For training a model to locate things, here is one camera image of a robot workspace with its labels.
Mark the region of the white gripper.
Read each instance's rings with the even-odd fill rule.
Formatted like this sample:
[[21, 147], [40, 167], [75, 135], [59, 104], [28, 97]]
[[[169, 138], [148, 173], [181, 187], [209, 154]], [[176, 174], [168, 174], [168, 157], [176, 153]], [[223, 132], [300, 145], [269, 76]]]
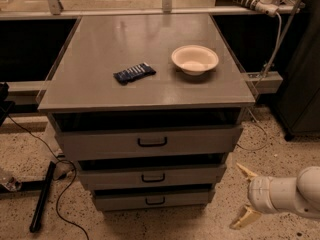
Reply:
[[262, 213], [272, 214], [277, 212], [270, 197], [270, 178], [257, 176], [256, 173], [239, 163], [237, 163], [237, 167], [250, 182], [248, 199], [254, 208], [250, 205], [243, 206], [238, 217], [230, 225], [230, 228], [234, 230], [243, 229], [256, 222], [262, 216]]

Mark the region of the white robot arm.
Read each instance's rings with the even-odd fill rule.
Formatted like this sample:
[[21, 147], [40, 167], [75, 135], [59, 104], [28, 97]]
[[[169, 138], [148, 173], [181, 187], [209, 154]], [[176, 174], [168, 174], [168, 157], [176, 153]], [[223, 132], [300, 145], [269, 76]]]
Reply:
[[261, 176], [241, 164], [248, 180], [248, 200], [230, 228], [240, 230], [263, 214], [290, 212], [302, 218], [320, 219], [320, 167], [301, 170], [296, 177]]

